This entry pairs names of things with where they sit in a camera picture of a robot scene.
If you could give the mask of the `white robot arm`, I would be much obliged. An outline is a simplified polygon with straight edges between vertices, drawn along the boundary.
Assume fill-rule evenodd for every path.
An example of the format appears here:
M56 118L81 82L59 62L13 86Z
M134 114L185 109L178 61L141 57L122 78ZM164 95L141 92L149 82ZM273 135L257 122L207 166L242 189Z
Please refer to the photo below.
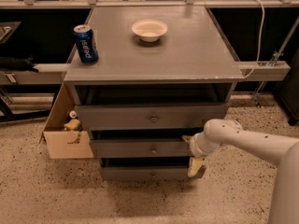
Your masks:
M299 224L299 139L246 131L236 120L211 119L203 131L183 135L192 153L188 177L194 177L204 158L231 145L275 165L276 174L268 224Z

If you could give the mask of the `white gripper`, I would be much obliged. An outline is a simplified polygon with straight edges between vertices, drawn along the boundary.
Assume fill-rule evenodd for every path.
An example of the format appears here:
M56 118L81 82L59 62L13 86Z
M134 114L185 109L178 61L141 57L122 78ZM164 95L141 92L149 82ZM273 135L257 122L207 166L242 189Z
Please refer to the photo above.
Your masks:
M204 164L204 160L202 158L212 154L222 145L221 141L213 138L206 132L197 133L193 136L182 135L182 139L189 144L190 151L194 156L190 157L189 160L188 177L196 176Z

